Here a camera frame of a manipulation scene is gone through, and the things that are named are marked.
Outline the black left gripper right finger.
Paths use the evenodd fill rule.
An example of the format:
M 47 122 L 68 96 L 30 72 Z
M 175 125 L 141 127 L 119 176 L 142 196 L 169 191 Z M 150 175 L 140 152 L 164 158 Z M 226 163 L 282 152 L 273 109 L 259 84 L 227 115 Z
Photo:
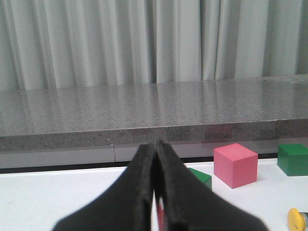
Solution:
M 225 201 L 193 175 L 170 144 L 158 141 L 155 198 L 161 231 L 265 231 L 257 217 Z

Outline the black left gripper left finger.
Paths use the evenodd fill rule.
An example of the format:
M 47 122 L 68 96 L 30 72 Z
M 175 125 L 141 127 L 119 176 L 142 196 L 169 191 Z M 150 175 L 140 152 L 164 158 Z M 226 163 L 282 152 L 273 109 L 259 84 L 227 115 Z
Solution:
M 55 231 L 149 231 L 154 145 L 140 145 L 120 177 L 99 197 L 61 219 Z

